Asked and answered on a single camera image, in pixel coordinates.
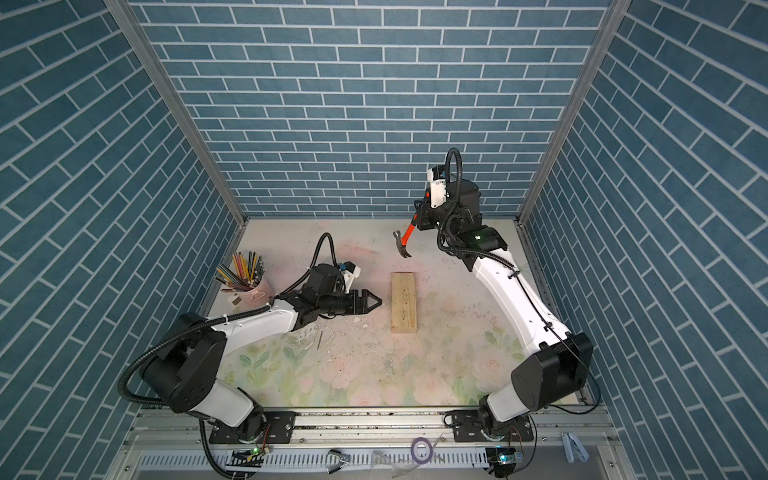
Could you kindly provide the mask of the red-handled claw hammer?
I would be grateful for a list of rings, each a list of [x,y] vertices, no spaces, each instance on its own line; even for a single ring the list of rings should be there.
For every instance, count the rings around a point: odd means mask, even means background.
[[[407,251],[407,245],[412,233],[414,232],[414,230],[418,225],[418,216],[419,216],[418,213],[415,213],[413,215],[410,221],[410,224],[408,225],[404,233],[402,233],[400,230],[395,230],[393,232],[393,237],[395,239],[395,245],[396,245],[397,251],[399,255],[403,258],[411,257],[410,253]]]

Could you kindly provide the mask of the wooden block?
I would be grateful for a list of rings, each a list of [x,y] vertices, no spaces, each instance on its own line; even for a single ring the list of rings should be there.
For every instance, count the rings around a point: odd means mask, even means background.
[[[412,272],[391,275],[391,332],[410,334],[418,330],[416,278]]]

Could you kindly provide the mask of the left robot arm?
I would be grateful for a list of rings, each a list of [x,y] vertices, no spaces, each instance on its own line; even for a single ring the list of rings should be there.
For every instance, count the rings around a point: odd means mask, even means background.
[[[159,405],[256,435],[263,408],[250,395],[218,378],[222,359],[234,351],[302,329],[318,319],[366,315],[383,304],[367,289],[354,289],[352,262],[311,267],[295,288],[259,308],[215,318],[185,314],[155,346],[133,360],[117,381],[130,403]]]

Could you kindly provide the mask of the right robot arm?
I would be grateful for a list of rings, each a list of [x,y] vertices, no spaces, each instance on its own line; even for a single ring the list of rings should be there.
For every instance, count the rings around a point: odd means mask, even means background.
[[[524,360],[510,380],[480,401],[479,416],[495,432],[584,388],[594,346],[559,321],[523,277],[498,231],[482,222],[480,192],[468,180],[428,182],[412,227],[437,231],[438,248],[461,260],[496,300],[520,342]]]

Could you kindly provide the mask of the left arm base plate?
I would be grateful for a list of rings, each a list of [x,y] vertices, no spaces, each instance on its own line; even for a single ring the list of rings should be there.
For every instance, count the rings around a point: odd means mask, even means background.
[[[296,417],[294,411],[266,411],[251,414],[237,427],[216,421],[208,440],[212,444],[288,444]]]

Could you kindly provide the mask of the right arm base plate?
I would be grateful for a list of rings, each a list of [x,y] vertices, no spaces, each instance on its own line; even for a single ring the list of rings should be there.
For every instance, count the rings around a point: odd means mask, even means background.
[[[525,415],[499,422],[482,409],[459,409],[444,413],[442,420],[458,443],[534,440],[532,423]]]

